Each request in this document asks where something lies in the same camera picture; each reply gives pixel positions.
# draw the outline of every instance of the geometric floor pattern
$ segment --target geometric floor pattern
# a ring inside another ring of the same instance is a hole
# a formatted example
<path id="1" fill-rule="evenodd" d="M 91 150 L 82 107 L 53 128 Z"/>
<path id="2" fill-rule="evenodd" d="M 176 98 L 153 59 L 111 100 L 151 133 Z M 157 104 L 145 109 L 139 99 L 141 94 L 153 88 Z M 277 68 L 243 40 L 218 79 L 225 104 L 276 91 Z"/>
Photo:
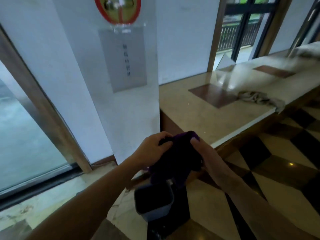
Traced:
<path id="1" fill-rule="evenodd" d="M 232 153 L 226 163 L 295 226 L 320 238 L 319 151 L 320 99 L 315 99 Z M 112 239 L 256 239 L 230 197 L 208 174 L 172 189 L 175 200 L 169 214 L 149 223 L 135 210 L 134 191 L 124 190 L 107 216 L 123 233 Z M 45 219 L 57 207 L 38 218 Z M 39 222 L 20 221 L 0 231 L 0 239 L 23 239 Z M 105 228 L 101 239 L 114 232 L 108 223 Z"/>

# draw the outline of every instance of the bucket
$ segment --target bucket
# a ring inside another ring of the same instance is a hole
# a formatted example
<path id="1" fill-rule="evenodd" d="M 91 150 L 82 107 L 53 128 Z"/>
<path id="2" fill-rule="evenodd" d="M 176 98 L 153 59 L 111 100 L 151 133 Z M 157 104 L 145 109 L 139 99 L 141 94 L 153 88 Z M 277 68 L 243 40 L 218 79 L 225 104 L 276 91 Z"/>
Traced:
<path id="1" fill-rule="evenodd" d="M 174 193 L 168 182 L 147 184 L 134 191 L 136 211 L 146 222 L 166 216 L 174 202 Z"/>

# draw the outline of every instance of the person's left hand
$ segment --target person's left hand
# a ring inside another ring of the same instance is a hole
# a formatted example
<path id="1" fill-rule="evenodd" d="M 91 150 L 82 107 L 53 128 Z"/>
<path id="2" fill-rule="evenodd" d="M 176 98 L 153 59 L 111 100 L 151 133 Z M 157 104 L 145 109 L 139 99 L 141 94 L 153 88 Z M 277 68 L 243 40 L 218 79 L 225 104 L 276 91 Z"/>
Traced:
<path id="1" fill-rule="evenodd" d="M 132 154 L 142 168 L 154 165 L 162 154 L 172 146 L 172 141 L 159 145 L 159 141 L 165 137 L 172 137 L 172 135 L 166 131 L 162 131 L 145 138 L 138 149 Z"/>

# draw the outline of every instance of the hand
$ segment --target hand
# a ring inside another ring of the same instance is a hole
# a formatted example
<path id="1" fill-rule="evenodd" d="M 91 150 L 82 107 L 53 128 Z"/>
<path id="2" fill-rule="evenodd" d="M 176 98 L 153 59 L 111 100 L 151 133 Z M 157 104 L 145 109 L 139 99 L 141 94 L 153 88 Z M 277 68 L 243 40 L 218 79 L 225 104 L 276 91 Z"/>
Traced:
<path id="1" fill-rule="evenodd" d="M 192 138 L 190 143 L 202 156 L 206 170 L 215 183 L 225 192 L 233 190 L 240 178 L 226 165 L 216 150 L 201 138 L 200 141 Z"/>
<path id="2" fill-rule="evenodd" d="M 145 138 L 133 153 L 142 168 L 154 165 L 162 154 L 172 146 L 172 141 L 159 145 L 159 141 L 165 137 L 172 137 L 172 135 L 166 131 L 151 135 Z"/>

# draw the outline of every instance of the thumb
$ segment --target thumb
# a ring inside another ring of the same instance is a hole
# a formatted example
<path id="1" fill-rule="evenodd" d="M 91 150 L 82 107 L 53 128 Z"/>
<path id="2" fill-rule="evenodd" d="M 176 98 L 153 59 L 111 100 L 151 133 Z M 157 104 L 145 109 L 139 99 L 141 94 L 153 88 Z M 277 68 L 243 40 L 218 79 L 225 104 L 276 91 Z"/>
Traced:
<path id="1" fill-rule="evenodd" d="M 162 152 L 165 153 L 167 150 L 170 149 L 170 147 L 172 147 L 172 145 L 173 145 L 172 141 L 167 141 L 166 143 L 163 143 L 159 147 L 161 148 Z"/>
<path id="2" fill-rule="evenodd" d="M 191 145 L 198 153 L 200 153 L 201 156 L 203 156 L 205 152 L 205 147 L 203 144 L 203 141 L 198 141 L 196 138 L 192 137 L 190 140 Z"/>

